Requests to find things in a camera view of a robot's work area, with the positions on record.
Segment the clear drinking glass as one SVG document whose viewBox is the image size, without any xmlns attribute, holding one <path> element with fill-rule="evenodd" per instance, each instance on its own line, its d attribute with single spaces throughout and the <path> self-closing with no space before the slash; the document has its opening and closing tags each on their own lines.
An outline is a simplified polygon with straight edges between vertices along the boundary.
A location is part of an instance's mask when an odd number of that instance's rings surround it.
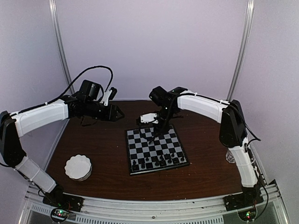
<svg viewBox="0 0 299 224">
<path fill-rule="evenodd" d="M 231 153 L 230 150 L 228 150 L 228 151 L 226 152 L 226 160 L 227 160 L 229 163 L 235 163 L 234 156 L 233 156 L 233 154 Z"/>
</svg>

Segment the right round control board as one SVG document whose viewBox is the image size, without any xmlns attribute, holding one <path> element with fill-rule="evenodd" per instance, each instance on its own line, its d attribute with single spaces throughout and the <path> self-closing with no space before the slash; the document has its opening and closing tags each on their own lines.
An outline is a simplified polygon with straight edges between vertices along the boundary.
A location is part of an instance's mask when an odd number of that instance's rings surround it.
<svg viewBox="0 0 299 224">
<path fill-rule="evenodd" d="M 257 217 L 257 209 L 250 208 L 238 211 L 238 217 L 244 222 L 252 222 Z"/>
</svg>

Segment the white scalloped bowl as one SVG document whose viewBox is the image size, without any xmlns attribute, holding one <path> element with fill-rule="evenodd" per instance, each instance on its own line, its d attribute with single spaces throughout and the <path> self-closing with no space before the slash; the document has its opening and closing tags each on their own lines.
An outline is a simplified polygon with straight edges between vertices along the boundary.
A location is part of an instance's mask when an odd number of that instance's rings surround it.
<svg viewBox="0 0 299 224">
<path fill-rule="evenodd" d="M 91 160 L 85 155 L 72 156 L 65 164 L 65 174 L 72 180 L 82 182 L 92 173 Z"/>
</svg>

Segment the aluminium front rail frame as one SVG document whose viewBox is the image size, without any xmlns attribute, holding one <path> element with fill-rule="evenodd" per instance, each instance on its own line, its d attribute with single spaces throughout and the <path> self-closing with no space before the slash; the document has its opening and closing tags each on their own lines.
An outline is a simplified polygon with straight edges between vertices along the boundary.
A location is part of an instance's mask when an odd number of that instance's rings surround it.
<svg viewBox="0 0 299 224">
<path fill-rule="evenodd" d="M 257 210 L 255 224 L 289 224 L 290 218 L 277 184 L 261 189 L 264 202 L 227 210 L 224 196 L 197 199 L 133 201 L 83 197 L 81 211 L 65 224 L 243 224 L 240 215 Z"/>
</svg>

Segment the round control board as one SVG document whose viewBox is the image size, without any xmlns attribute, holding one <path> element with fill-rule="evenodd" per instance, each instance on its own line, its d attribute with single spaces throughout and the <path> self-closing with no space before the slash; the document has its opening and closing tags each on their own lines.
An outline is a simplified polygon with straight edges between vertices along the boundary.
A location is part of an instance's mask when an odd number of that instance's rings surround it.
<svg viewBox="0 0 299 224">
<path fill-rule="evenodd" d="M 244 222 L 252 222 L 257 217 L 257 209 L 250 208 L 238 211 L 238 217 Z"/>
<path fill-rule="evenodd" d="M 61 223 L 64 222 L 68 219 L 70 215 L 70 212 L 67 210 L 63 210 L 60 208 L 54 208 L 51 212 L 50 212 L 50 218 L 52 219 L 52 221 L 56 222 L 56 223 Z"/>
</svg>

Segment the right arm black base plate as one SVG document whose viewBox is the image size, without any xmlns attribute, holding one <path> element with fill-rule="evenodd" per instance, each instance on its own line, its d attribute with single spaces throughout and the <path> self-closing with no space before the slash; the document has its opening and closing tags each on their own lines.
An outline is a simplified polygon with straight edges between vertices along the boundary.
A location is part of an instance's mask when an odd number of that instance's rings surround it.
<svg viewBox="0 0 299 224">
<path fill-rule="evenodd" d="M 247 207 L 253 207 L 256 204 L 264 201 L 261 195 L 254 198 L 245 193 L 239 193 L 235 195 L 228 195 L 223 198 L 226 211 L 240 210 Z"/>
</svg>

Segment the left round control board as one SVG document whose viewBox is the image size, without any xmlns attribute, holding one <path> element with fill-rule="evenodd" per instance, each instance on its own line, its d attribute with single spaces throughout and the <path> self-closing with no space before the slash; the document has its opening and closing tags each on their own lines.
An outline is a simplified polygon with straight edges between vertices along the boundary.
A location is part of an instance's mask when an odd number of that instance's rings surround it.
<svg viewBox="0 0 299 224">
<path fill-rule="evenodd" d="M 50 218 L 52 219 L 52 221 L 56 222 L 56 223 L 61 223 L 64 222 L 68 219 L 70 215 L 70 212 L 67 210 L 63 210 L 60 208 L 54 208 L 51 212 L 50 212 Z"/>
</svg>

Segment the aluminium corner post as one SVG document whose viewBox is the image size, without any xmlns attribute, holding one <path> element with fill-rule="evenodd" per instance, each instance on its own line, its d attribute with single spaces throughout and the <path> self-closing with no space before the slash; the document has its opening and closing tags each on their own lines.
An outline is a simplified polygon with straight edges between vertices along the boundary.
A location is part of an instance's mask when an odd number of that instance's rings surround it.
<svg viewBox="0 0 299 224">
<path fill-rule="evenodd" d="M 59 19 L 58 19 L 58 13 L 57 13 L 57 3 L 56 0 L 49 0 L 49 7 L 50 7 L 50 15 L 53 23 L 54 33 L 56 36 L 56 42 L 59 52 L 59 58 L 60 62 L 63 68 L 63 74 L 66 79 L 66 82 L 68 85 L 70 85 L 69 91 L 71 94 L 75 93 L 73 86 L 71 85 L 72 79 L 70 76 L 66 55 L 64 51 L 63 46 L 63 40 L 61 36 L 60 26 L 59 26 Z"/>
<path fill-rule="evenodd" d="M 238 78 L 239 78 L 239 75 L 242 70 L 242 65 L 243 65 L 243 61 L 245 58 L 246 48 L 247 48 L 247 45 L 249 42 L 249 37 L 250 37 L 250 33 L 251 33 L 251 28 L 252 28 L 254 9 L 255 9 L 255 1 L 248 0 L 239 53 L 238 53 L 231 85 L 230 85 L 230 88 L 228 91 L 227 101 L 230 101 L 233 98 L 233 94 L 236 90 Z"/>
</svg>

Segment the black and grey chessboard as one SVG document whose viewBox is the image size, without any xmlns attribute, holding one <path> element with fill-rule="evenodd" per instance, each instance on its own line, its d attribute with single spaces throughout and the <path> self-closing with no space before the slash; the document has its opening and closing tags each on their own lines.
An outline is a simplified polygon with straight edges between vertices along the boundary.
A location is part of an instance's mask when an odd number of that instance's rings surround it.
<svg viewBox="0 0 299 224">
<path fill-rule="evenodd" d="M 167 134 L 160 135 L 159 137 L 155 138 L 151 144 L 148 144 L 148 140 L 150 137 L 152 137 L 153 132 L 153 127 L 125 131 L 128 168 L 130 175 L 140 175 L 190 165 L 189 159 L 185 153 L 183 144 L 178 137 L 174 125 L 170 125 L 170 130 Z M 166 165 L 163 167 L 156 167 L 155 162 L 160 161 L 161 155 L 164 157 Z M 184 162 L 180 161 L 181 157 L 185 158 Z M 167 162 L 169 159 L 174 158 L 178 158 L 179 163 L 169 164 Z M 137 170 L 132 169 L 133 160 L 136 160 L 139 166 Z M 142 163 L 145 163 L 145 169 L 141 168 Z"/>
</svg>

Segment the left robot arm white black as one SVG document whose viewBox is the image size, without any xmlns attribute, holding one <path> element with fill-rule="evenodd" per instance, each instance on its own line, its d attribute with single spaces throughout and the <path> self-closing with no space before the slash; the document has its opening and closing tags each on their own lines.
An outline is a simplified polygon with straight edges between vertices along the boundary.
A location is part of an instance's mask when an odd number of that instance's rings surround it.
<svg viewBox="0 0 299 224">
<path fill-rule="evenodd" d="M 31 109 L 15 113 L 3 111 L 0 114 L 0 154 L 6 166 L 39 187 L 57 207 L 67 203 L 63 187 L 27 156 L 20 138 L 43 126 L 74 117 L 112 122 L 122 119 L 123 112 L 110 102 L 117 89 L 112 87 L 99 98 L 100 90 L 100 84 L 84 80 L 79 91 L 73 95 L 63 94 L 52 102 Z"/>
</svg>

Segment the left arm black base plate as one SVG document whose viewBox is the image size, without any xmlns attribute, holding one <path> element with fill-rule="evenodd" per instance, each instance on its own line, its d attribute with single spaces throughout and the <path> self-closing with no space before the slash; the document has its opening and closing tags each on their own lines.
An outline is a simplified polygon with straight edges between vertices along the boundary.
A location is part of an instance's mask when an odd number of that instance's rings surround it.
<svg viewBox="0 0 299 224">
<path fill-rule="evenodd" d="M 72 196 L 68 194 L 63 194 L 63 199 L 61 202 L 55 202 L 54 199 L 48 199 L 47 197 L 43 198 L 43 204 L 75 212 L 81 211 L 83 202 L 84 199 L 82 197 Z"/>
</svg>

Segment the left aluminium corner post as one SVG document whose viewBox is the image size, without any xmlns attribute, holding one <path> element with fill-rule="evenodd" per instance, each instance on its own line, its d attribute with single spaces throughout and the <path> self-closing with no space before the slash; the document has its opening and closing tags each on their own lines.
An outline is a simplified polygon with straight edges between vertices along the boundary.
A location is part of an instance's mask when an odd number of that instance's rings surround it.
<svg viewBox="0 0 299 224">
<path fill-rule="evenodd" d="M 59 19 L 58 19 L 58 13 L 57 13 L 57 3 L 56 0 L 49 0 L 49 7 L 50 7 L 50 15 L 53 23 L 54 33 L 56 36 L 56 42 L 59 52 L 59 58 L 60 62 L 63 68 L 63 74 L 66 79 L 66 82 L 68 85 L 70 85 L 69 91 L 71 94 L 75 93 L 73 86 L 71 85 L 72 79 L 70 76 L 66 55 L 64 51 L 63 46 L 63 40 L 61 36 L 60 26 L 59 26 Z"/>
</svg>

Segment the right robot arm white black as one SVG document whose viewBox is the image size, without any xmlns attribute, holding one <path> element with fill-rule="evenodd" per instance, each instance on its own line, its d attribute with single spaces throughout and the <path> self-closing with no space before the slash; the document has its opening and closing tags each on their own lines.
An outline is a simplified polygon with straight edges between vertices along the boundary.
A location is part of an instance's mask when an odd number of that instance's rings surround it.
<svg viewBox="0 0 299 224">
<path fill-rule="evenodd" d="M 242 108 L 237 100 L 231 102 L 201 96 L 183 87 L 166 91 L 161 86 L 154 88 L 149 98 L 161 110 L 141 116 L 142 123 L 152 123 L 156 135 L 169 130 L 169 121 L 181 110 L 188 110 L 208 117 L 219 123 L 219 140 L 233 155 L 241 177 L 240 203 L 251 205 L 259 193 L 258 175 L 249 149 L 246 123 Z"/>
</svg>

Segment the right aluminium corner post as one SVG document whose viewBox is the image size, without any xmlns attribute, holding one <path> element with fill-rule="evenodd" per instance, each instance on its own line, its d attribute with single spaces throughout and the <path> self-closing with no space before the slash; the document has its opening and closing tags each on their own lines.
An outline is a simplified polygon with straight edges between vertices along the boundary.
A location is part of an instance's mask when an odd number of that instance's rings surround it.
<svg viewBox="0 0 299 224">
<path fill-rule="evenodd" d="M 242 65 L 243 65 L 243 61 L 245 58 L 246 48 L 247 48 L 247 45 L 249 42 L 249 37 L 250 37 L 250 33 L 251 33 L 251 28 L 252 28 L 254 9 L 255 9 L 255 1 L 248 0 L 239 53 L 238 53 L 231 85 L 230 85 L 230 88 L 228 91 L 227 101 L 230 101 L 233 98 L 233 94 L 236 90 L 238 78 L 239 78 L 239 75 L 242 70 Z"/>
</svg>

